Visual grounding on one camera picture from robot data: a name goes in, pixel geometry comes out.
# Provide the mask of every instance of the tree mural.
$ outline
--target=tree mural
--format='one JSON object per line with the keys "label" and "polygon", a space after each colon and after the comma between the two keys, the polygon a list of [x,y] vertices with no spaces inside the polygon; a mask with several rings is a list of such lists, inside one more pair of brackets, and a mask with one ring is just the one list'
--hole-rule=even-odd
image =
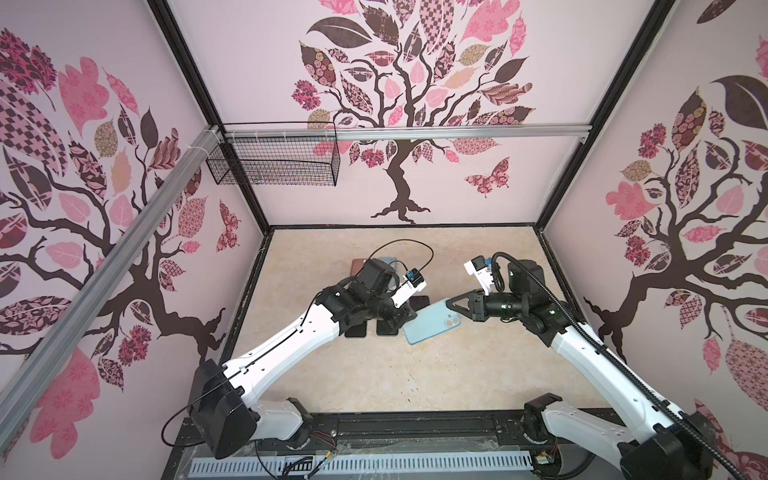
{"label": "tree mural", "polygon": [[[464,15],[474,9],[463,30],[456,27],[461,19],[454,16],[454,0],[423,0],[418,10],[415,0],[361,0],[359,6],[354,0],[320,3],[336,14],[356,15],[359,21],[336,16],[310,27],[308,34],[324,35],[338,48],[324,51],[300,42],[302,61],[319,91],[312,82],[299,80],[292,96],[302,108],[313,110],[310,127],[324,128],[326,124],[320,122],[328,121],[341,127],[520,124],[534,110],[505,108],[533,88],[530,83],[511,83],[527,60],[515,58],[526,36],[522,14],[511,27],[508,22],[519,10],[519,0],[505,4],[457,1],[464,5]],[[314,38],[309,36],[307,44]],[[462,51],[458,57],[457,50]],[[325,100],[332,106],[319,108]],[[386,164],[396,198],[373,217],[396,212],[400,220],[415,223],[407,212],[429,208],[411,199],[405,161],[432,162],[439,152],[446,160],[459,162],[459,155],[479,154],[498,145],[492,138],[451,143],[441,145],[432,139],[340,142],[339,152],[349,152],[350,164],[358,160],[369,168]],[[327,148],[318,145],[317,154],[325,154]],[[493,187],[506,185],[507,167],[508,162],[502,161],[493,174],[473,175],[466,181],[487,194]]]}
{"label": "tree mural", "polygon": [[[723,309],[732,332],[768,340],[768,300],[761,298],[768,290],[737,291],[768,288],[768,238],[760,235],[761,217],[768,217],[768,147],[728,136],[744,132],[730,128],[733,122],[765,138],[768,86],[744,75],[713,83],[724,87],[725,114],[708,108],[697,89],[669,132],[656,124],[642,133],[643,159],[621,172],[630,183],[622,181],[606,196],[614,213],[628,220],[616,236],[626,241],[624,256],[635,270],[618,310],[584,300],[604,322],[598,334],[611,336],[622,358],[622,329],[652,289],[672,290],[664,307],[679,307],[680,328],[698,319],[706,323],[702,352],[712,371],[724,341],[710,318],[714,306]],[[768,410],[768,354],[732,334],[725,360],[739,387]]]}

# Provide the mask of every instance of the leaf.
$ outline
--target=leaf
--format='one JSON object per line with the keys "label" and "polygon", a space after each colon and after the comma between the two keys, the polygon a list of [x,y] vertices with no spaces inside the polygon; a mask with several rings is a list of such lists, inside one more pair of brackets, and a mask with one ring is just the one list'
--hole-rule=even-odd
{"label": "leaf", "polygon": [[419,56],[422,51],[422,37],[419,35],[419,24],[413,25],[413,30],[406,39],[406,46],[402,48],[402,59],[405,63]]}
{"label": "leaf", "polygon": [[0,265],[0,298],[15,290],[21,280],[22,269],[18,263],[11,262]]}
{"label": "leaf", "polygon": [[27,228],[27,217],[24,214],[16,214],[0,220],[0,248],[19,245],[27,235]]}
{"label": "leaf", "polygon": [[442,80],[453,68],[453,62],[456,59],[456,47],[453,45],[453,41],[449,41],[440,51],[440,55],[435,61],[435,81]]}
{"label": "leaf", "polygon": [[640,227],[641,224],[642,222],[639,220],[632,220],[631,222],[628,222],[626,225],[624,225],[621,230],[619,230],[619,233],[616,233],[615,236],[624,238],[629,237],[634,233],[635,230],[637,230],[637,228]]}
{"label": "leaf", "polygon": [[526,58],[528,57],[516,58],[515,60],[510,60],[507,63],[503,64],[496,71],[496,76],[493,78],[494,81],[501,84],[513,79],[513,77],[517,75],[518,72],[520,71],[520,68],[523,66],[523,62],[525,62]]}
{"label": "leaf", "polygon": [[379,67],[387,67],[392,64],[392,62],[395,61],[395,55],[392,54],[389,51],[374,51],[373,53],[369,53],[366,55],[366,57],[370,58],[373,63],[377,64]]}
{"label": "leaf", "polygon": [[98,341],[94,352],[91,354],[91,358],[94,358],[96,355],[101,355],[102,353],[108,352],[113,345],[114,336],[112,335],[112,332],[109,332],[107,335],[101,337],[101,340]]}
{"label": "leaf", "polygon": [[744,319],[768,327],[768,308],[755,308],[744,314]]}
{"label": "leaf", "polygon": [[22,194],[31,204],[40,210],[45,210],[51,204],[51,182],[37,168],[8,155],[8,151],[3,147],[5,163],[8,164],[8,171],[11,173],[13,183],[16,184],[19,193]]}
{"label": "leaf", "polygon": [[99,358],[98,375],[106,383],[119,386],[120,390],[123,390],[123,367],[120,366],[120,363],[105,359],[104,357]]}
{"label": "leaf", "polygon": [[125,149],[115,156],[111,177],[112,189],[116,194],[124,192],[131,185],[131,164],[128,163],[128,156],[125,154]]}
{"label": "leaf", "polygon": [[94,145],[101,157],[111,157],[118,151],[118,133],[114,130],[112,120],[96,127]]}
{"label": "leaf", "polygon": [[373,72],[365,67],[346,68],[344,71],[357,81],[368,81],[373,78]]}
{"label": "leaf", "polygon": [[57,296],[37,296],[0,309],[0,333],[29,335],[41,332],[61,318],[70,301]]}
{"label": "leaf", "polygon": [[752,170],[768,170],[768,148],[746,140],[744,146],[744,163]]}
{"label": "leaf", "polygon": [[85,182],[85,186],[90,191],[103,200],[104,192],[107,190],[107,176],[104,175],[101,164],[82,145],[72,140],[71,137],[69,140],[69,155],[72,157],[74,166],[78,169],[81,180]]}
{"label": "leaf", "polygon": [[721,13],[725,12],[735,1],[736,0],[713,0],[712,3],[704,9],[699,19],[696,20],[696,23],[705,23],[709,20],[713,20],[720,16]]}
{"label": "leaf", "polygon": [[393,127],[397,125],[400,122],[401,118],[402,118],[402,107],[397,107],[395,110],[392,111],[391,114],[389,114],[389,119],[386,122],[386,126]]}
{"label": "leaf", "polygon": [[743,206],[744,190],[741,188],[741,185],[736,185],[720,195],[717,199],[717,203],[715,203],[715,207],[718,211],[728,215],[738,214]]}
{"label": "leaf", "polygon": [[504,49],[507,47],[507,44],[504,43],[501,47],[496,47],[485,56],[485,64],[483,65],[485,67],[485,71],[491,71],[492,68],[496,66],[499,60],[502,59],[502,55],[504,54]]}
{"label": "leaf", "polygon": [[344,17],[328,17],[316,22],[306,33],[319,31],[325,35],[334,45],[341,48],[362,47],[371,42],[368,35],[360,25]]}
{"label": "leaf", "polygon": [[704,118],[707,117],[707,105],[699,96],[699,89],[685,101],[672,125],[672,143],[678,152],[690,145],[701,131]]}
{"label": "leaf", "polygon": [[158,136],[157,125],[154,123],[154,118],[152,117],[152,112],[149,108],[147,109],[147,113],[141,117],[140,130],[141,140],[144,141],[147,148],[155,148],[160,137]]}
{"label": "leaf", "polygon": [[518,101],[520,95],[528,93],[532,88],[533,84],[530,83],[525,84],[522,87],[517,86],[517,84],[510,85],[505,83],[496,85],[495,87],[486,88],[485,90],[480,90],[480,93],[494,105],[514,104]]}
{"label": "leaf", "polygon": [[688,290],[675,290],[667,297],[664,306],[680,306],[688,300],[690,292]]}
{"label": "leaf", "polygon": [[467,120],[471,120],[478,116],[478,113],[480,113],[480,99],[472,102],[472,105],[469,106],[469,112],[467,113]]}
{"label": "leaf", "polygon": [[134,222],[134,209],[124,194],[109,207],[109,220],[119,227],[130,227]]}
{"label": "leaf", "polygon": [[45,252],[57,265],[66,269],[76,268],[83,260],[83,247],[75,242],[59,242],[49,245]]}
{"label": "leaf", "polygon": [[512,26],[512,35],[509,38],[509,51],[512,53],[512,56],[514,57],[517,52],[520,51],[523,44],[525,43],[525,32],[527,28],[525,27],[525,21],[523,21],[523,16],[520,15],[517,20],[515,20],[515,24]]}
{"label": "leaf", "polygon": [[193,198],[184,205],[179,214],[179,235],[192,238],[200,231],[205,218],[205,200],[207,198]]}
{"label": "leaf", "polygon": [[493,138],[457,138],[452,143],[456,151],[464,155],[480,154],[499,145]]}
{"label": "leaf", "polygon": [[699,161],[696,158],[696,148],[694,148],[686,157],[680,169],[677,171],[674,180],[677,199],[680,201],[680,208],[685,207],[693,200],[696,191],[699,189]]}
{"label": "leaf", "polygon": [[650,175],[650,163],[647,160],[636,160],[627,165],[621,173],[630,182],[639,182],[645,180]]}
{"label": "leaf", "polygon": [[691,321],[695,320],[701,315],[703,305],[701,304],[701,297],[696,295],[692,299],[680,307],[680,328],[682,329]]}
{"label": "leaf", "polygon": [[717,337],[711,336],[704,341],[704,346],[701,348],[701,353],[704,356],[704,362],[710,367],[710,373],[717,370],[720,366],[720,344],[717,343]]}
{"label": "leaf", "polygon": [[344,87],[344,95],[346,95],[353,107],[368,114],[373,112],[371,99],[364,91],[360,90],[360,87],[349,83],[343,78],[341,79],[341,84]]}
{"label": "leaf", "polygon": [[388,43],[393,47],[397,46],[399,30],[395,20],[387,12],[382,8],[373,8],[363,5],[362,16],[366,18],[366,23],[379,40]]}
{"label": "leaf", "polygon": [[646,188],[645,191],[646,193],[648,193],[648,196],[651,198],[659,198],[662,195],[664,195],[664,192],[658,188]]}
{"label": "leaf", "polygon": [[446,88],[460,88],[472,79],[475,70],[477,70],[477,68],[463,68],[451,75],[448,80],[445,81],[443,86]]}
{"label": "leaf", "polygon": [[717,260],[715,260],[715,264],[712,267],[712,271],[715,275],[720,275],[722,273],[731,273],[735,269],[739,268],[742,263],[746,262],[752,255],[733,255],[731,253],[728,253],[727,255],[723,255]]}
{"label": "leaf", "polygon": [[731,120],[745,127],[768,130],[768,86],[746,75],[722,77],[712,83],[725,87],[725,112]]}
{"label": "leaf", "polygon": [[726,170],[730,168],[730,157],[728,157],[728,153],[723,148],[708,141],[704,143],[707,144],[707,156],[704,158],[704,161],[707,162],[709,168],[713,170]]}
{"label": "leaf", "polygon": [[768,353],[749,343],[732,339],[725,354],[725,362],[742,391],[768,411],[768,387],[765,383]]}
{"label": "leaf", "polygon": [[387,98],[395,98],[400,95],[400,86],[397,85],[396,81],[391,78],[386,79],[386,82],[384,82],[384,95]]}
{"label": "leaf", "polygon": [[720,235],[720,232],[722,232],[720,227],[715,227],[714,225],[702,225],[701,227],[688,230],[683,234],[683,237],[686,237],[693,243],[704,243]]}

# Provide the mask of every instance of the pink wallpaper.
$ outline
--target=pink wallpaper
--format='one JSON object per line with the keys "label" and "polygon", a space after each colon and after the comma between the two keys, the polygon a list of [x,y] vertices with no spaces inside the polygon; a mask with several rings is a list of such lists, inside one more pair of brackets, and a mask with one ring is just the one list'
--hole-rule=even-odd
{"label": "pink wallpaper", "polygon": [[[3,14],[5,386],[204,122],[143,2],[26,2]],[[259,242],[239,190],[199,169],[2,453],[0,475],[159,476],[170,451],[160,425],[217,355]]]}
{"label": "pink wallpaper", "polygon": [[547,230],[601,338],[748,478],[768,478],[765,18],[682,2]]}

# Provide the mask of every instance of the pink leaf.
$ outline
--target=pink leaf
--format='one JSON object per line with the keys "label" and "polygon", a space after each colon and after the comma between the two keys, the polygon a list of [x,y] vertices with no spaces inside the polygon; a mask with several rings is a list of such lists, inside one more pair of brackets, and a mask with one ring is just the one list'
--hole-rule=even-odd
{"label": "pink leaf", "polygon": [[394,98],[400,95],[400,85],[391,78],[387,78],[384,83],[384,95],[387,98]]}
{"label": "pink leaf", "polygon": [[717,199],[715,207],[720,212],[728,215],[736,215],[744,206],[744,190],[741,185],[736,185]]}
{"label": "pink leaf", "polygon": [[704,355],[704,362],[710,367],[710,373],[717,370],[717,367],[720,366],[720,357],[722,355],[720,354],[720,344],[717,343],[717,338],[715,336],[711,336],[704,342],[704,347],[702,347],[701,352]]}
{"label": "pink leaf", "polygon": [[757,257],[755,257],[755,270],[763,275],[768,275],[768,247],[758,250]]}
{"label": "pink leaf", "polygon": [[80,69],[82,72],[67,65],[66,73],[58,72],[58,89],[64,108],[82,136],[85,122],[107,117],[104,106],[109,101],[109,90],[98,84],[95,61],[88,57],[80,58]]}
{"label": "pink leaf", "polygon": [[437,108],[439,107],[442,102],[445,100],[445,96],[448,94],[448,91],[444,88],[438,88],[437,90],[430,91],[427,96],[427,105],[431,108]]}
{"label": "pink leaf", "polygon": [[75,195],[61,193],[58,195],[61,209],[73,222],[85,222],[91,216],[91,208]]}
{"label": "pink leaf", "polygon": [[134,222],[134,209],[128,197],[121,195],[109,207],[109,220],[120,227],[130,227]]}
{"label": "pink leaf", "polygon": [[722,230],[714,225],[703,225],[702,227],[696,227],[688,230],[683,234],[689,241],[694,243],[704,243],[712,240],[714,237],[720,234]]}
{"label": "pink leaf", "polygon": [[64,268],[75,268],[83,260],[83,247],[75,242],[59,242],[49,245],[45,252],[51,260]]}
{"label": "pink leaf", "polygon": [[520,48],[522,48],[523,43],[525,42],[525,30],[525,22],[523,21],[523,16],[520,15],[518,19],[515,20],[515,25],[512,26],[512,36],[509,38],[509,51],[512,53],[513,57],[520,51]]}

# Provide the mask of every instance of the black frame edge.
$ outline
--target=black frame edge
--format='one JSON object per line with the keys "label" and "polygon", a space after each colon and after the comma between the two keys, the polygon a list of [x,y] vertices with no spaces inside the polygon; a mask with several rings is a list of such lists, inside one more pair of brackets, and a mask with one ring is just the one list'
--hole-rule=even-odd
{"label": "black frame edge", "polygon": [[573,182],[581,165],[584,163],[584,160],[594,146],[594,142],[597,140],[598,135],[605,126],[608,118],[611,116],[614,107],[619,102],[624,90],[627,88],[634,72],[637,70],[637,67],[640,65],[646,52],[648,52],[648,49],[653,44],[658,32],[661,30],[661,26],[667,19],[674,3],[675,0],[656,0],[650,8],[648,15],[640,27],[640,31],[634,38],[632,46],[630,46],[627,55],[621,62],[621,66],[616,72],[614,79],[611,81],[611,86],[608,87],[608,90],[605,92],[605,96],[603,96],[600,105],[590,122],[592,129],[589,132],[587,140],[576,148],[576,151],[571,156],[571,159],[568,161],[568,164],[558,179],[557,185],[547,199],[547,203],[541,212],[541,216],[539,216],[538,221],[536,222],[537,230],[546,228],[549,220],[551,220],[558,205],[565,196],[565,193],[571,186],[571,182]]}
{"label": "black frame edge", "polygon": [[[202,112],[205,121],[208,122],[208,124],[218,126],[221,134],[225,135],[227,129],[221,121],[221,116],[216,109],[214,100],[210,96],[208,88],[205,86],[202,75],[200,75],[200,70],[198,70],[197,64],[195,64],[194,59],[192,58],[192,52],[187,46],[184,36],[181,34],[179,24],[176,22],[176,18],[170,9],[170,5],[168,5],[167,0],[147,0],[147,4],[157,21],[157,26],[160,27],[160,30],[163,32],[165,41],[168,43],[171,52],[174,54],[176,62],[179,64],[181,73],[187,80],[190,90],[192,90],[192,95],[194,96],[195,101],[197,101],[197,106],[200,107],[200,111]],[[242,170],[242,166],[237,159],[234,149],[232,149],[229,143],[226,142],[226,139],[222,145],[223,147],[226,146],[224,147],[226,148],[224,153],[227,156],[231,155],[231,158],[235,159],[231,162],[231,168],[233,170]],[[270,231],[270,223],[267,221],[266,215],[256,198],[256,193],[250,185],[238,185],[240,185],[243,197],[245,197],[245,201],[250,208],[254,220],[256,220],[256,223],[259,225],[261,233],[266,236]]]}

